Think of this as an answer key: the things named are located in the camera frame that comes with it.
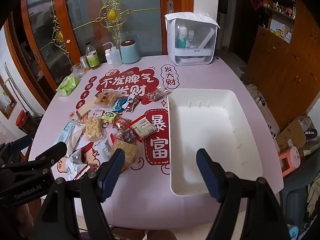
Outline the white snack bag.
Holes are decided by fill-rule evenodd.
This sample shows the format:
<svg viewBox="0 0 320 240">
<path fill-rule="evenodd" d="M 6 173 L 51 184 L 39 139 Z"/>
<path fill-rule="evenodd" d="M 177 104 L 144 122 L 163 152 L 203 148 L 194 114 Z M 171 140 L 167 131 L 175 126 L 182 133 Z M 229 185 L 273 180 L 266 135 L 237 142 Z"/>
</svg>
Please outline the white snack bag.
<svg viewBox="0 0 320 240">
<path fill-rule="evenodd" d="M 90 169 L 88 164 L 82 162 L 81 157 L 81 149 L 78 149 L 67 158 L 66 172 L 68 180 L 77 180 Z"/>
</svg>

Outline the light blue white packet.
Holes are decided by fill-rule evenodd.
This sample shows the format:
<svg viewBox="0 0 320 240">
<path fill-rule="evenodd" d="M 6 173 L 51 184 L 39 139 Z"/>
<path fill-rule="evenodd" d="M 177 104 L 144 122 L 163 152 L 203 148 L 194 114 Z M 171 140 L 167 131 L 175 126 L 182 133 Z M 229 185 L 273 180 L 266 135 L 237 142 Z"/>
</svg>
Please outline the light blue white packet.
<svg viewBox="0 0 320 240">
<path fill-rule="evenodd" d="M 57 137 L 55 143 L 64 142 L 67 146 L 66 156 L 73 153 L 80 137 L 85 131 L 85 127 L 83 123 L 69 120 Z"/>
</svg>

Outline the white barcode snack packet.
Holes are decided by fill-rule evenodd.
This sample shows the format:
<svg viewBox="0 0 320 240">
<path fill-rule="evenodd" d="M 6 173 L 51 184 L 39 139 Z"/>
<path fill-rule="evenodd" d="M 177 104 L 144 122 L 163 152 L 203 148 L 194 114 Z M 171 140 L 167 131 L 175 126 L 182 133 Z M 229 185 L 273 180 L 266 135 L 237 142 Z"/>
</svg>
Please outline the white barcode snack packet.
<svg viewBox="0 0 320 240">
<path fill-rule="evenodd" d="M 111 158 L 111 146 L 108 143 L 108 139 L 104 138 L 102 141 L 97 143 L 94 147 L 94 150 L 99 153 L 104 161 L 109 161 Z"/>
</svg>

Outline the large biscuit bag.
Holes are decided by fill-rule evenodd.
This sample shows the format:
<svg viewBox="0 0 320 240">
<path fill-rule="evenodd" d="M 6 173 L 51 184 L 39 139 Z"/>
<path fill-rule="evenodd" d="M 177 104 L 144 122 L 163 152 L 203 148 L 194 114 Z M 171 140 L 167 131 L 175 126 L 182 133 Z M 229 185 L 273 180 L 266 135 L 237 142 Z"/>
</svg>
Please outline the large biscuit bag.
<svg viewBox="0 0 320 240">
<path fill-rule="evenodd" d="M 138 147 L 136 144 L 131 144 L 119 139 L 116 139 L 111 148 L 111 155 L 113 155 L 117 149 L 121 149 L 125 153 L 125 163 L 121 169 L 124 172 L 127 168 L 130 168 L 137 159 Z"/>
</svg>

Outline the beige wafer snack pack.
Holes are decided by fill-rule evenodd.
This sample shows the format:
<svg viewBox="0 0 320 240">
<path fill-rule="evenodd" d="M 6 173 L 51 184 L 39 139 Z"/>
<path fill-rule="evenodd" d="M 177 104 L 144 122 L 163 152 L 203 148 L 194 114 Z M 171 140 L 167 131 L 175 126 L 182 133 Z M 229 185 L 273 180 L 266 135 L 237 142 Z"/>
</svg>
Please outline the beige wafer snack pack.
<svg viewBox="0 0 320 240">
<path fill-rule="evenodd" d="M 76 116 L 81 120 L 89 111 L 93 108 L 96 97 L 93 97 L 91 100 L 84 103 L 77 111 Z"/>
</svg>

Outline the round cracker pack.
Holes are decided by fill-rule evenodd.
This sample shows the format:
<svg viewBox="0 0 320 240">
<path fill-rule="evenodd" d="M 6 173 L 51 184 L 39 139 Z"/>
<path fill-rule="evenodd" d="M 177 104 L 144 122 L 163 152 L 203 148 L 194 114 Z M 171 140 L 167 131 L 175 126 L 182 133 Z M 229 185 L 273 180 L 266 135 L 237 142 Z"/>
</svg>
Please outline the round cracker pack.
<svg viewBox="0 0 320 240">
<path fill-rule="evenodd" d="M 90 117 L 86 122 L 86 136 L 88 141 L 98 141 L 104 137 L 101 119 Z"/>
</svg>

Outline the red small candy packet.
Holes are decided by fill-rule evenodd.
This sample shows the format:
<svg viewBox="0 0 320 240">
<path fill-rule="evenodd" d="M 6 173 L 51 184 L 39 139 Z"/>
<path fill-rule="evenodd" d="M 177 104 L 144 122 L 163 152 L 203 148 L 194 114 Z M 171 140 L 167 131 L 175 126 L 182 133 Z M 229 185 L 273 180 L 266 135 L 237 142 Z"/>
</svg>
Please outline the red small candy packet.
<svg viewBox="0 0 320 240">
<path fill-rule="evenodd" d="M 121 129 L 124 129 L 125 127 L 129 126 L 129 124 L 131 122 L 132 122 L 131 119 L 118 117 L 113 121 L 112 127 L 117 130 L 121 130 Z"/>
</svg>

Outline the green small snack packet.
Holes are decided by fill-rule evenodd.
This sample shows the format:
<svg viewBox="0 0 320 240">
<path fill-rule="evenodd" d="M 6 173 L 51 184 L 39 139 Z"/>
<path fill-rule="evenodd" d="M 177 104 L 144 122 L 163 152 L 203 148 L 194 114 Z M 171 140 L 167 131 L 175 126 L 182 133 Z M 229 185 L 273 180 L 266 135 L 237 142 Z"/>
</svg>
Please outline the green small snack packet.
<svg viewBox="0 0 320 240">
<path fill-rule="evenodd" d="M 114 122 L 114 120 L 116 119 L 116 117 L 118 116 L 117 112 L 113 112 L 113 111 L 103 111 L 103 114 L 101 116 L 101 119 L 103 121 L 108 122 L 109 124 L 111 124 L 112 122 Z"/>
</svg>

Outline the red white snack packet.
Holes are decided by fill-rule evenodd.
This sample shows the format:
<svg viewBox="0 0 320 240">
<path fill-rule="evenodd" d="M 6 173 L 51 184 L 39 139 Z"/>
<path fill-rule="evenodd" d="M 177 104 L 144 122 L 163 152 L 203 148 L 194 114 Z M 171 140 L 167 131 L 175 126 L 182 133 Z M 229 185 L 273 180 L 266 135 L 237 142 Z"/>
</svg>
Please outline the red white snack packet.
<svg viewBox="0 0 320 240">
<path fill-rule="evenodd" d="M 157 127 L 153 125 L 145 115 L 132 121 L 129 124 L 129 129 L 131 129 L 139 142 L 142 142 L 145 138 L 158 131 Z"/>
</svg>

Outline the orange label cake snack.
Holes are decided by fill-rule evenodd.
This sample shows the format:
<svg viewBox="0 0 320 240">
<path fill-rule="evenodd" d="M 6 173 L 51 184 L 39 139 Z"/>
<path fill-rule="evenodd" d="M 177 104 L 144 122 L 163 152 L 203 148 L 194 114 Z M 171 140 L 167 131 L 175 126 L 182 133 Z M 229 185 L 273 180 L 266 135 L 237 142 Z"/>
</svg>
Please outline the orange label cake snack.
<svg viewBox="0 0 320 240">
<path fill-rule="evenodd" d="M 96 98 L 94 105 L 99 107 L 112 108 L 119 98 L 116 90 L 104 90 Z"/>
</svg>

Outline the blue candy packet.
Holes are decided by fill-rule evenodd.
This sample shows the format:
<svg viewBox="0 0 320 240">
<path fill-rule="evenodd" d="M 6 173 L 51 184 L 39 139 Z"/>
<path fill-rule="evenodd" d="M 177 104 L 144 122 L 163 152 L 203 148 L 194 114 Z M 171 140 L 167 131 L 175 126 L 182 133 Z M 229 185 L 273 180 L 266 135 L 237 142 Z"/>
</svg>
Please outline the blue candy packet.
<svg viewBox="0 0 320 240">
<path fill-rule="evenodd" d="M 127 98 L 119 98 L 119 99 L 116 101 L 116 103 L 115 103 L 115 105 L 114 105 L 114 107 L 113 107 L 113 110 L 114 110 L 115 112 L 119 112 L 119 111 L 125 110 L 126 107 L 127 107 Z"/>
</svg>

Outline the brown chocolate snack packet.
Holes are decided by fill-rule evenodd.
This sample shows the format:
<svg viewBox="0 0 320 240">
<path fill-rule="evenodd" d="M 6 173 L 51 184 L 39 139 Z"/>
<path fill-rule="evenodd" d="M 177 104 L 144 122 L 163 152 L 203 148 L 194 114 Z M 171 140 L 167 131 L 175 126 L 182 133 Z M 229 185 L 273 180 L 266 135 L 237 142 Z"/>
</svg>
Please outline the brown chocolate snack packet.
<svg viewBox="0 0 320 240">
<path fill-rule="evenodd" d="M 137 96 L 135 94 L 131 94 L 127 100 L 127 104 L 125 106 L 125 111 L 127 112 L 133 112 L 137 105 L 140 103 L 141 97 Z"/>
</svg>

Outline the nut mix snack bag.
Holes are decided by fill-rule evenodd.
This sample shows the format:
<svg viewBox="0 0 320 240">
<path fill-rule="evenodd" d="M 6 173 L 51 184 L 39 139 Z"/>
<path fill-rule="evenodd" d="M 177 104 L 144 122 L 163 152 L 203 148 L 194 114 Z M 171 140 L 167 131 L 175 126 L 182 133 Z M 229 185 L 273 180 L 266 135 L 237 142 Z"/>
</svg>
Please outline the nut mix snack bag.
<svg viewBox="0 0 320 240">
<path fill-rule="evenodd" d="M 155 90 L 146 94 L 146 98 L 151 102 L 156 102 L 167 94 L 168 90 L 165 87 L 157 87 Z"/>
</svg>

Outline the white plastic tray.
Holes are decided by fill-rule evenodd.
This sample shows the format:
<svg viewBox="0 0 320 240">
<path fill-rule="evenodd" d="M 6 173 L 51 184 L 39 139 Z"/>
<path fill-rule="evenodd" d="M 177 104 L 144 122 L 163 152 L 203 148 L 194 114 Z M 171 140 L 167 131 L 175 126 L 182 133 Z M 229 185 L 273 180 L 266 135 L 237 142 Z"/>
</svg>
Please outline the white plastic tray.
<svg viewBox="0 0 320 240">
<path fill-rule="evenodd" d="M 242 179 L 263 174 L 260 155 L 238 98 L 225 89 L 176 89 L 168 96 L 170 187 L 184 197 L 206 193 L 196 163 L 204 148 Z"/>
</svg>

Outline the small glass jar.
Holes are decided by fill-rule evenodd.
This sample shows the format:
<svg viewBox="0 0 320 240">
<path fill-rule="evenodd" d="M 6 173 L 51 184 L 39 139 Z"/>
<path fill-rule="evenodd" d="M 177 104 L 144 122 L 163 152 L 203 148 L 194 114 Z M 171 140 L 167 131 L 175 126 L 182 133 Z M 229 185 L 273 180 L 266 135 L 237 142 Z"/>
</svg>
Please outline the small glass jar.
<svg viewBox="0 0 320 240">
<path fill-rule="evenodd" d="M 91 70 L 91 67 L 89 65 L 89 62 L 87 61 L 86 55 L 80 57 L 80 64 L 85 72 L 88 72 Z"/>
</svg>

